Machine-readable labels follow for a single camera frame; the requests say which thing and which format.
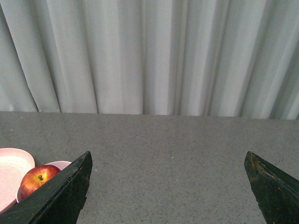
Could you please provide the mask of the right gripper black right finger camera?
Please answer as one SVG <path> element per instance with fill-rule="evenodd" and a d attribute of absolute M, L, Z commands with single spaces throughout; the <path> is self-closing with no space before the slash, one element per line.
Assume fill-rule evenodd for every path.
<path fill-rule="evenodd" d="M 250 151 L 244 167 L 266 223 L 297 224 L 299 181 Z"/>

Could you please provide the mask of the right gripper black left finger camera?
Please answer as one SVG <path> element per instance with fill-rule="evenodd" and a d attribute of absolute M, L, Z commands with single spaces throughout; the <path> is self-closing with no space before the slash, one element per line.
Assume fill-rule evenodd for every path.
<path fill-rule="evenodd" d="M 75 224 L 93 167 L 89 151 L 0 216 L 2 224 Z"/>

